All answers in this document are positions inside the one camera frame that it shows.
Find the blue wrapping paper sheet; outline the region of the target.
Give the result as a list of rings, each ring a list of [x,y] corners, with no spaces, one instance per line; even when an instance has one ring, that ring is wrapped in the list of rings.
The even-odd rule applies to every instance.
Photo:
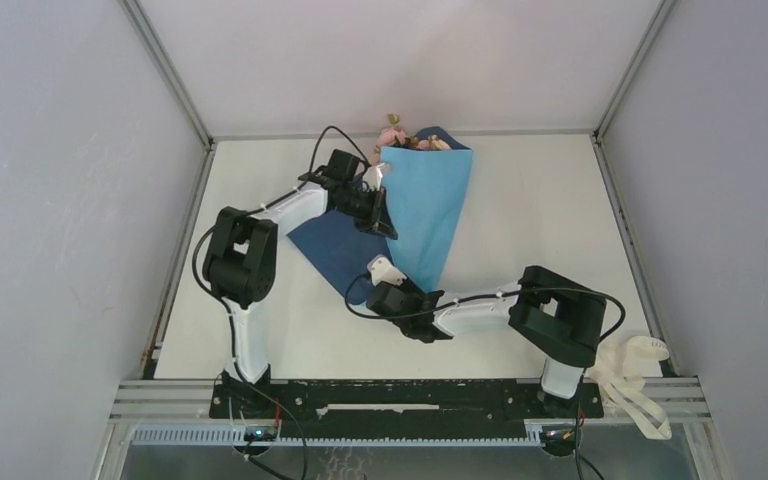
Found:
[[[420,289],[440,283],[465,202],[473,150],[439,126],[418,132],[421,140],[437,136],[448,151],[396,150],[384,161],[387,208],[399,235],[390,240],[358,231],[348,215],[330,211],[288,234],[289,240],[338,294],[352,305],[366,301],[372,285],[359,277],[383,255]]]

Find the pink rose stem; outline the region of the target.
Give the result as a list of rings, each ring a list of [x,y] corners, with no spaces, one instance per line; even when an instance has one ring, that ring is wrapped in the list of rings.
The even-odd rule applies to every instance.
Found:
[[[395,113],[387,115],[389,125],[379,134],[376,143],[378,148],[404,147],[408,144],[410,136],[406,133],[400,122],[400,116]]]
[[[431,135],[427,139],[419,140],[415,147],[421,151],[448,151],[452,147],[437,135]]]

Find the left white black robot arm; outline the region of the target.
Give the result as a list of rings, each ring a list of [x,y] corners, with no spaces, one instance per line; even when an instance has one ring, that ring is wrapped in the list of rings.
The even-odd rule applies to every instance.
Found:
[[[197,242],[197,248],[206,246],[207,250],[202,266],[193,269],[194,277],[226,311],[231,353],[224,372],[240,382],[233,401],[250,417],[265,414],[273,401],[271,388],[260,382],[270,371],[261,303],[275,283],[278,242],[330,211],[348,215],[361,233],[398,238],[385,187],[364,187],[353,180],[308,179],[253,210],[223,208]]]

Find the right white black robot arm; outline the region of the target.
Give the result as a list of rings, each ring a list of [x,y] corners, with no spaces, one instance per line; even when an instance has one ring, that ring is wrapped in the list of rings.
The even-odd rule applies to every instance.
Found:
[[[368,266],[361,277],[372,285],[365,318],[388,321],[410,339],[433,343],[485,330],[525,338],[546,356],[537,393],[539,406],[552,416],[576,405],[579,384],[606,336],[606,307],[613,300],[537,265],[515,282],[473,294],[425,292],[389,264]]]

